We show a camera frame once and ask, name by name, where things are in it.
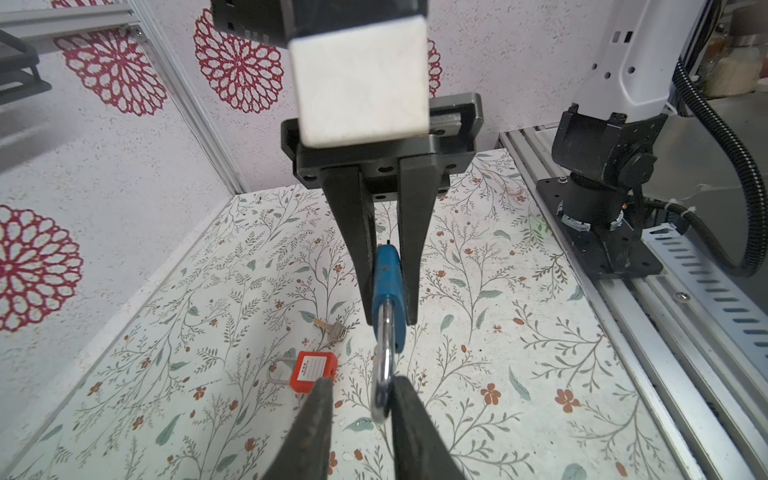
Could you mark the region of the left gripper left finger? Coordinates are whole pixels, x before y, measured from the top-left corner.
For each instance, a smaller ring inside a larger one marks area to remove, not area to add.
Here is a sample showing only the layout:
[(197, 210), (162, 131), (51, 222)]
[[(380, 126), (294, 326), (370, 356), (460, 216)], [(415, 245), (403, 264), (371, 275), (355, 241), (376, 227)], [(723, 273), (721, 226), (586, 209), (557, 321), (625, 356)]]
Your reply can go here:
[(333, 420), (333, 384), (319, 379), (299, 411), (264, 480), (328, 477)]

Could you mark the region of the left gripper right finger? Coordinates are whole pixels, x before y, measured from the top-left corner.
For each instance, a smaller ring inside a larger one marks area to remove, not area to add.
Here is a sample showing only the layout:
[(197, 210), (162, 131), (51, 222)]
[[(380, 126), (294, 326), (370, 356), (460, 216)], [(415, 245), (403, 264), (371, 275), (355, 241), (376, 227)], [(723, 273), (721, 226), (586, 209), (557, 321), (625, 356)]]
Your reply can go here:
[(464, 480), (411, 382), (392, 379), (392, 443), (395, 478)]

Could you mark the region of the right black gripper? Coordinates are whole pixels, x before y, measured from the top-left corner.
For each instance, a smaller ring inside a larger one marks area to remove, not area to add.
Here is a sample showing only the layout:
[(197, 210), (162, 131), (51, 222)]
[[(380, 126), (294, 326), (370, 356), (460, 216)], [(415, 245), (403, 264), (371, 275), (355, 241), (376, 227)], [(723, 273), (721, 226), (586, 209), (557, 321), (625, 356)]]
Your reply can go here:
[(294, 176), (310, 190), (322, 187), (353, 262), (368, 324), (373, 323), (377, 245), (372, 194), (376, 201), (392, 201), (398, 190), (406, 324), (413, 326), (418, 321), (421, 259), (435, 199), (438, 192), (447, 192), (449, 177), (465, 172), (476, 155), (476, 137), (484, 123), (481, 95), (436, 97), (429, 106), (426, 135), (342, 147), (307, 147), (300, 140), (296, 119), (281, 124), (281, 148), (292, 162)]

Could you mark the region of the red padlock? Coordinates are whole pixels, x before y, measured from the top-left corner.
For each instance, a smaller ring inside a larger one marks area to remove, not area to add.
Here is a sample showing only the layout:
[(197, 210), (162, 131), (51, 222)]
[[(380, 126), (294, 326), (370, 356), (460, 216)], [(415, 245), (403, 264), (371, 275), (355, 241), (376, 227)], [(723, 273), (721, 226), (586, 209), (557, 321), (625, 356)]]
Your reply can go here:
[[(288, 378), (277, 378), (278, 364), (291, 368)], [(321, 379), (335, 381), (338, 358), (331, 352), (300, 351), (296, 357), (283, 356), (276, 360), (274, 368), (267, 370), (267, 381), (282, 386), (289, 386), (295, 393), (308, 394)]]

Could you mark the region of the blue padlock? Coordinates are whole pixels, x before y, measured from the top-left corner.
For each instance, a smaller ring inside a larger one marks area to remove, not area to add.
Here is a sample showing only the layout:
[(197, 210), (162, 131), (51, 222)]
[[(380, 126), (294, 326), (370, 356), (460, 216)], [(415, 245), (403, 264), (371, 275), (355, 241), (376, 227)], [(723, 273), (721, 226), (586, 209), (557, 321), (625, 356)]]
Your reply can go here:
[(376, 337), (371, 383), (371, 418), (383, 423), (390, 412), (396, 355), (406, 339), (405, 288), (397, 248), (377, 249), (373, 275), (372, 319)]

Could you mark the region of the small brass key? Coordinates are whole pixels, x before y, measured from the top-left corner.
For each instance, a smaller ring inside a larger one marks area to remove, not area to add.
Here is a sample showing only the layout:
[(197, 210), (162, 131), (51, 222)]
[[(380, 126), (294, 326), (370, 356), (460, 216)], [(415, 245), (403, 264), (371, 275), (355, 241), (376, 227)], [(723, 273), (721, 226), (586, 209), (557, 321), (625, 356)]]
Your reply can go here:
[(313, 324), (327, 334), (330, 342), (337, 343), (343, 340), (346, 336), (346, 327), (343, 323), (327, 323), (321, 319), (315, 319)]

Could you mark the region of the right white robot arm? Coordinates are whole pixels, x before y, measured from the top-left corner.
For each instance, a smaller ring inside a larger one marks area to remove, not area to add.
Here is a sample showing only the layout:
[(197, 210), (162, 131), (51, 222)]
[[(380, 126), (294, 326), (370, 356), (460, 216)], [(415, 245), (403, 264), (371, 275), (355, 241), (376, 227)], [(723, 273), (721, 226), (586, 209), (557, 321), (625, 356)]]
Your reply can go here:
[[(416, 77), (422, 1), (286, 1), (281, 5), (297, 76), (299, 115), (281, 146), (295, 176), (321, 189), (349, 249), (368, 322), (392, 308), (418, 320), (421, 259), (436, 199), (467, 169), (483, 124), (476, 93), (427, 97)], [(678, 56), (697, 1), (619, 1), (585, 82), (563, 113), (552, 157), (563, 184), (538, 182), (546, 207), (592, 277), (659, 272), (640, 220)]]

